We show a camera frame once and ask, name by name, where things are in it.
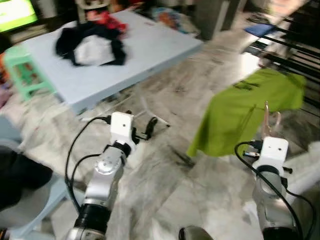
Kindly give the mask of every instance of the marble floor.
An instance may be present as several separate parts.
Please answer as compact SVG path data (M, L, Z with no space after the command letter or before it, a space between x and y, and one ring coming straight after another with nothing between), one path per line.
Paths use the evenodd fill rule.
M216 240L262 239L258 222L243 210L251 200L253 176L234 156L213 158L199 153L192 162L185 162L176 154L186 152L210 99L258 69L256 57L240 54L255 40L243 31L249 24L247 17L240 14L232 30L206 42L201 52L142 83L150 108L171 127L158 123L153 138L140 143L129 157L108 224L108 239L176 240L179 229L187 225L205 228ZM103 101L84 116L95 116L132 91L122 91L114 102ZM136 114L140 108L132 98L118 110ZM68 148L84 124L47 94L38 94L28 104L14 95L1 112L20 127L24 137L33 133L25 145L27 154L63 174ZM289 112L288 118L292 114L308 129L317 122L299 110ZM137 120L140 131L148 120L145 116ZM292 153L305 152L305 141L318 139L309 134L302 144L305 136L292 142ZM90 126L75 145L70 167L84 155L100 153L109 137L107 126ZM79 188L88 183L94 161L84 162L79 169ZM42 230L63 240L76 217L66 200L43 222Z

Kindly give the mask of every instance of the white table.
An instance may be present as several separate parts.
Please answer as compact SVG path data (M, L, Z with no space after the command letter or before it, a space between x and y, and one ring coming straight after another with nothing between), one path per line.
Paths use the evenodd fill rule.
M76 114L93 108L106 97L175 65L201 49L200 40L130 11L117 12L114 16L128 24L123 38L127 53L123 66L75 67L69 60L59 58L54 47L60 29L22 43L61 99ZM151 113L147 105L144 107L145 112Z

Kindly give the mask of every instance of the television screen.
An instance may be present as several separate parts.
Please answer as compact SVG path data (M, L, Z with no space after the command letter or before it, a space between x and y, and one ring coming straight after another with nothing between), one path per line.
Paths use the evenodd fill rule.
M0 32L37 21L30 0L0 0Z

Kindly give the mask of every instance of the wire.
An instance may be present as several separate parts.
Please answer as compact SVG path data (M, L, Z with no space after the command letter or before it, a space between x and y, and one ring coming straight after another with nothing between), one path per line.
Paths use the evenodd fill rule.
M78 207L79 204L76 200L76 197L75 195L73 194L73 189L72 189L72 186L70 185L70 180L69 180L69 176L68 176L68 168L69 168L69 161L70 161L70 156L71 156L71 152L72 152L72 149L77 141L77 139L79 138L79 136L83 133L83 131L89 126L89 124L91 124L93 121L95 120L102 120L102 121L105 121L107 124L110 124L108 121L110 119L108 119L107 117L103 117L103 116L97 116L97 117L94 117L92 118L89 122L86 123L86 125L80 130L80 132L75 136L70 148L69 148L69 151L68 151L68 155L66 157L66 162L65 162L65 168L64 168L64 181L65 181L65 184L67 186L67 189L68 189L68 192L70 194L70 197L71 197L71 201L73 203L73 205L76 207L77 211L79 212L80 208Z
M310 208L311 208L311 211L312 211L312 221L311 221L311 225L310 225L310 228L308 230L308 233L306 234L304 240L309 240L312 236L312 233L314 232L315 230L315 227L316 227L316 223L317 223L317 210L315 208L315 206L313 206L313 204L304 196L301 196L299 194L295 194L293 192L290 192L288 189L286 189L286 192L298 199L301 199L303 201L305 201L306 203L309 204Z
M91 154L91 155L87 155L84 156L83 158L81 158L74 166L73 171L72 171L72 175L71 175L71 179L70 179L70 195L72 195L72 197L74 198L74 203L75 203L75 207L80 210L80 205L76 199L75 196L75 192L74 192L74 180L75 180L75 175L76 175L76 171L77 168L79 167L80 163L83 162L83 160L86 160L88 158L93 158L93 157L98 157L100 156L100 154Z
M234 147L234 153L235 155L238 157L238 159L244 164L246 165L251 171L253 171L257 176L259 176L259 178L261 178L274 192L275 194L284 202L284 204L286 205L286 207L289 209L289 211L292 214L292 217L295 221L296 224L296 228L299 234L299 238L301 240L303 240L303 231L302 231L302 227L299 221L299 218L295 212L295 210L292 208L292 206L288 203L288 201L286 200L286 198L281 194L281 192L278 191L278 189L276 189L276 187L268 181L268 179L266 179L259 171L257 171L254 167L252 167L249 163L247 163L238 153L238 148L241 145L251 145L253 144L254 141L244 141L244 142L240 142L238 143L235 147Z

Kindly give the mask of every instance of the green plastic stool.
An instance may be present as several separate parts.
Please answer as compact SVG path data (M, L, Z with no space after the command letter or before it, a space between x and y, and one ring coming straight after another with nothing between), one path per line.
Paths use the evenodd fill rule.
M4 54L4 65L25 101L32 97L34 91L43 88L51 93L56 92L23 46L15 45L8 48Z

